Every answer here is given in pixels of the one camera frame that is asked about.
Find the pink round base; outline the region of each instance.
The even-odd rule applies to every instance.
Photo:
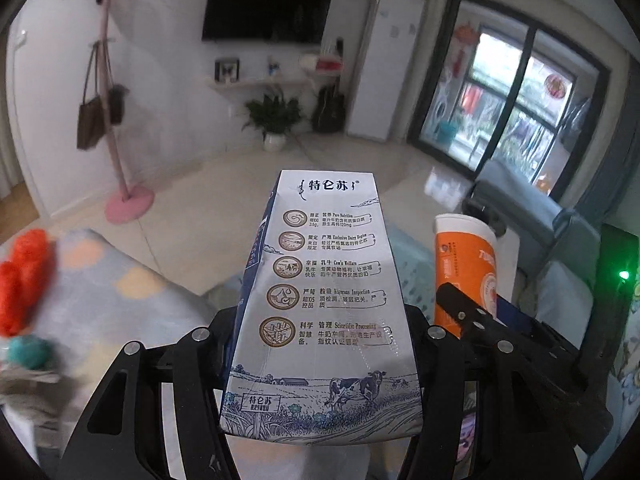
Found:
[[[144,186],[135,186],[129,190],[131,197],[123,200],[119,191],[111,195],[104,214],[112,224],[126,224],[149,211],[156,197],[154,192]]]

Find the pink pole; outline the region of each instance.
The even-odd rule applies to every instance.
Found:
[[[150,189],[144,186],[134,186],[131,190],[127,187],[127,181],[122,171],[120,157],[118,156],[118,145],[111,126],[111,115],[109,108],[109,76],[107,69],[106,46],[109,28],[109,8],[111,0],[102,0],[102,17],[100,20],[100,40],[98,43],[98,73],[99,91],[104,115],[104,131],[109,148],[109,155],[113,170],[118,179],[118,191],[111,195],[104,209],[107,220],[113,224],[124,224],[140,218],[153,205],[155,195]]]

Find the orange cup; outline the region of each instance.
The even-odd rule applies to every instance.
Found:
[[[495,234],[487,224],[466,215],[436,216],[436,290],[452,283],[468,297],[496,316]],[[438,304],[435,323],[460,337],[460,327]]]

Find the television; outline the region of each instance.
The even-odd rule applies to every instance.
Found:
[[[331,0],[207,0],[202,39],[320,44]]]

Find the red plush object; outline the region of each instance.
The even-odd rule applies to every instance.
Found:
[[[51,263],[45,231],[33,229],[16,238],[10,260],[0,264],[0,335],[14,336],[25,329],[49,283]]]

